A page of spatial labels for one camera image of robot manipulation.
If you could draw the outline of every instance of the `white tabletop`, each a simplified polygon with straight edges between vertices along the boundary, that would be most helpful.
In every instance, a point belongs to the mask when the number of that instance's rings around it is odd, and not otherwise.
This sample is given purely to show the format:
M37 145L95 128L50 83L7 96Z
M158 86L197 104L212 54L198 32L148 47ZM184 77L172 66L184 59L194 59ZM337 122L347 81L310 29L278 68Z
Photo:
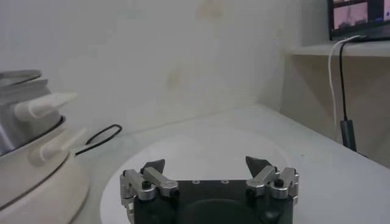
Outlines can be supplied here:
M295 223L389 223L389 169L261 105L122 136L78 156L91 187L74 223L101 222L102 192L122 163L156 142L203 127L251 132L283 150L300 173Z

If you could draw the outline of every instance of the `black cord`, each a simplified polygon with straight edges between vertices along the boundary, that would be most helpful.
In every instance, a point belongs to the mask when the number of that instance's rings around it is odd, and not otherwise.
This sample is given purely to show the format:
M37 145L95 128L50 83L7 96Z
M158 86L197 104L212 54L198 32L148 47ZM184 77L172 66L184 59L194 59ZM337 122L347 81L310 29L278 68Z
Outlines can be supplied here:
M340 47L340 55L339 55L339 67L340 67L340 79L341 79L341 91L342 91L342 109L344 111L344 120L347 121L347 106L346 106L346 90L344 87L344 74L342 73L342 52L344 50L345 45L349 42L345 42Z
M87 152L87 151L89 151L91 149L94 149L94 148L96 148L96 147L98 147L98 146L108 142L109 140L113 139L115 136L117 136L122 131L122 126L120 126L119 124L113 124L113 125L105 128L105 129L99 131L94 136L92 136L90 139L88 139L88 141L85 143L85 145L89 145L91 143L91 141L93 141L96 137L98 137L99 135L103 134L104 132L106 132L106 131L108 131L108 130L110 130L112 128L115 128L115 127L118 128L118 130L115 133L113 133L110 137L106 138L105 140L102 140L101 142L93 144L93 145L91 145L91 146L89 146L89 147L87 147L87 148L85 148L85 149L83 149L81 151L76 152L75 155L78 156L80 154L83 154L83 153L85 153L85 152Z

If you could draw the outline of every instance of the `white round plate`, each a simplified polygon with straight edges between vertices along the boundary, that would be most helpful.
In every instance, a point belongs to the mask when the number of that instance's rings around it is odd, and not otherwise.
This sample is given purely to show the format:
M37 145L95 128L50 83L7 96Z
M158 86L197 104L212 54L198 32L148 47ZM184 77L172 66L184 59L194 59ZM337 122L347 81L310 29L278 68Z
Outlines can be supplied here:
M125 162L104 189L102 224L128 224L119 196L119 175L139 170L146 162L165 159L164 175L173 180L247 180L251 178L245 156L263 158L283 170L284 153L259 134L231 128L196 128L150 145Z

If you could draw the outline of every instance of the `white wall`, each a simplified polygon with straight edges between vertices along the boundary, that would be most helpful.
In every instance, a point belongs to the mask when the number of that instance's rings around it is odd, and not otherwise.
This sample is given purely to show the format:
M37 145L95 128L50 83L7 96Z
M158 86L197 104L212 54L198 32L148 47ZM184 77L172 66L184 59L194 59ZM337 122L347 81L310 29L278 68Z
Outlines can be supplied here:
M288 3L3 0L0 69L75 91L72 125L126 131L263 102L278 110Z

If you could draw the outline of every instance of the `monitor screen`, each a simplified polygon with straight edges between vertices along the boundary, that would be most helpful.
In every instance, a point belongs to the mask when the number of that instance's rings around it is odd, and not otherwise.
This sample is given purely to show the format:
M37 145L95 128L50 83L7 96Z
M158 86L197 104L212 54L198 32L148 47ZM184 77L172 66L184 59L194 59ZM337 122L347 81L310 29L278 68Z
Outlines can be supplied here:
M390 0L328 0L330 39L390 38Z

